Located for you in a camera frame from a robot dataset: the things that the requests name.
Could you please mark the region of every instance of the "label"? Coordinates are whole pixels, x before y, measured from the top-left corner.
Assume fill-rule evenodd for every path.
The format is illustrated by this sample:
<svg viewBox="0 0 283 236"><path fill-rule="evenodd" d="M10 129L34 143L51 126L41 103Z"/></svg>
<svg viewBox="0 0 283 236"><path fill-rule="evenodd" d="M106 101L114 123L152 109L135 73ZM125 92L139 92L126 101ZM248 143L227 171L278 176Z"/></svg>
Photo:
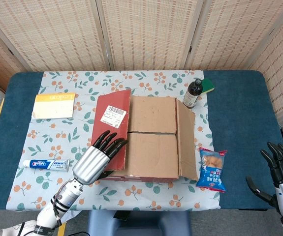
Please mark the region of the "label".
<svg viewBox="0 0 283 236"><path fill-rule="evenodd" d="M73 116L75 93L38 94L35 97L32 119L70 118Z"/></svg>
<svg viewBox="0 0 283 236"><path fill-rule="evenodd" d="M125 115L126 115L126 111L118 109L116 107L107 106L101 118L101 122L118 129Z"/></svg>
<svg viewBox="0 0 283 236"><path fill-rule="evenodd" d="M67 170L68 160L31 160L30 168L40 168L47 170Z"/></svg>
<svg viewBox="0 0 283 236"><path fill-rule="evenodd" d="M196 186L225 192L225 187L220 179L221 173L222 169L202 165L199 182Z"/></svg>
<svg viewBox="0 0 283 236"><path fill-rule="evenodd" d="M191 95L187 90L184 96L183 103L185 104L185 106L193 107L196 104L197 98L198 96Z"/></svg>

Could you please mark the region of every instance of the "bottle cap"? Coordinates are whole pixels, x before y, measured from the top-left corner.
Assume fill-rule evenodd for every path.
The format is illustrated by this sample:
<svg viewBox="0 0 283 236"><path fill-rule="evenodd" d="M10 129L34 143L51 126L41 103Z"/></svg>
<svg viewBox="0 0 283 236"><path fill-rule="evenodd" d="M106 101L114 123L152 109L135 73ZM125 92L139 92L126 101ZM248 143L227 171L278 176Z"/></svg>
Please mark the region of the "bottle cap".
<svg viewBox="0 0 283 236"><path fill-rule="evenodd" d="M23 161L23 166L24 167L30 167L30 161L29 160Z"/></svg>
<svg viewBox="0 0 283 236"><path fill-rule="evenodd" d="M201 86L201 79L196 79L195 80L195 85L196 86Z"/></svg>

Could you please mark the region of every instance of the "toothpaste tube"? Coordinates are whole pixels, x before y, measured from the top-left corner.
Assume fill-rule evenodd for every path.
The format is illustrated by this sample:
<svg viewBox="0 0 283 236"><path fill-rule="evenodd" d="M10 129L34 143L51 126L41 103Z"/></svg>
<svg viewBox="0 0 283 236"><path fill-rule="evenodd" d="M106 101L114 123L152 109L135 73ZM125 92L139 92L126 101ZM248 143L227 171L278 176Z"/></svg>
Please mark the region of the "toothpaste tube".
<svg viewBox="0 0 283 236"><path fill-rule="evenodd" d="M25 160L23 161L24 167L47 169L54 171L68 171L70 159L67 160Z"/></svg>

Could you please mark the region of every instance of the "gray floor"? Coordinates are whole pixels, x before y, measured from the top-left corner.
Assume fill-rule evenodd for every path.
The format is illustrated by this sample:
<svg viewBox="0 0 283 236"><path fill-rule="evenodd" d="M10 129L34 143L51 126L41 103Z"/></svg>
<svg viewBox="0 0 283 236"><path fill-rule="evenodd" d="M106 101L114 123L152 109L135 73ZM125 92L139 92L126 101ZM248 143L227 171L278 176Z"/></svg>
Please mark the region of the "gray floor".
<svg viewBox="0 0 283 236"><path fill-rule="evenodd" d="M38 212L0 210L0 228L8 228L23 221L36 219ZM210 210L191 212L194 236L283 236L279 215L275 210L240 211ZM65 235L86 231L89 212L83 211L70 220Z"/></svg>

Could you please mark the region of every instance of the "snack bag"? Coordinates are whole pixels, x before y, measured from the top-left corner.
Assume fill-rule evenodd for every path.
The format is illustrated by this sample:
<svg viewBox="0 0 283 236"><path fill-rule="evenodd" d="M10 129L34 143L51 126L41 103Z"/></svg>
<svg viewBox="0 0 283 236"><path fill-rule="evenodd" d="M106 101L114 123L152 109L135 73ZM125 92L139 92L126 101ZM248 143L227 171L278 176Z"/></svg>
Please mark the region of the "snack bag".
<svg viewBox="0 0 283 236"><path fill-rule="evenodd" d="M225 187L220 177L224 156L227 151L210 151L200 147L199 152L202 165L199 181L196 186L224 193Z"/></svg>

